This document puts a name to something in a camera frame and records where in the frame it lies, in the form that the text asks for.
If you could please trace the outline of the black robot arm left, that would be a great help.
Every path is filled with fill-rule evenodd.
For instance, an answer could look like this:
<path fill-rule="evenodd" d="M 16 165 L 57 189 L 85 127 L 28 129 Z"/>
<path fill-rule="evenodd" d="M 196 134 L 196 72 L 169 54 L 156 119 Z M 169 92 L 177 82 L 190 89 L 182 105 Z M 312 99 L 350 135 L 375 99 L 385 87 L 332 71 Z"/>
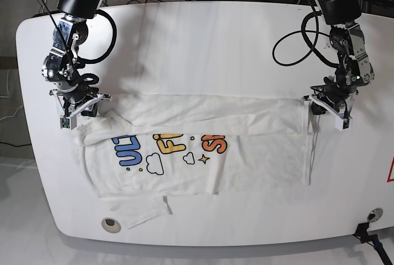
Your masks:
<path fill-rule="evenodd" d="M 357 22 L 361 17 L 358 0 L 307 0 L 312 12 L 307 14 L 301 24 L 302 35 L 309 48 L 308 54 L 315 54 L 326 66 L 335 70 L 333 77 L 325 77 L 322 85 L 311 87 L 313 94 L 304 99 L 311 103 L 316 116 L 329 111 L 350 117 L 347 99 L 358 93 L 359 87 L 370 84 L 374 70 L 366 53 L 364 34 Z M 336 50 L 338 61 L 329 61 L 316 48 L 317 39 L 310 40 L 306 29 L 309 20 L 323 17 L 331 27 L 329 41 Z"/>

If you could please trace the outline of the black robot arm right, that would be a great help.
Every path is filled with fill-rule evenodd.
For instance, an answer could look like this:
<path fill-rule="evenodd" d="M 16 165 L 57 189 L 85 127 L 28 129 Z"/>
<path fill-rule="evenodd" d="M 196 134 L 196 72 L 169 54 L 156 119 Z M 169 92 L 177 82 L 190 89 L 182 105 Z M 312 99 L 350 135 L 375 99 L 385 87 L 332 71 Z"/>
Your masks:
<path fill-rule="evenodd" d="M 59 0 L 57 9 L 64 15 L 53 32 L 53 44 L 49 55 L 44 60 L 42 75 L 56 88 L 54 95 L 61 96 L 63 110 L 62 122 L 67 122 L 73 113 L 94 117 L 98 102 L 109 99 L 101 94 L 96 84 L 99 77 L 92 73 L 80 74 L 86 65 L 100 63 L 113 50 L 117 39 L 115 21 L 100 9 L 102 0 Z M 78 55 L 79 47 L 88 37 L 87 21 L 96 15 L 106 18 L 112 29 L 111 42 L 103 55 L 95 59 L 86 59 Z"/>

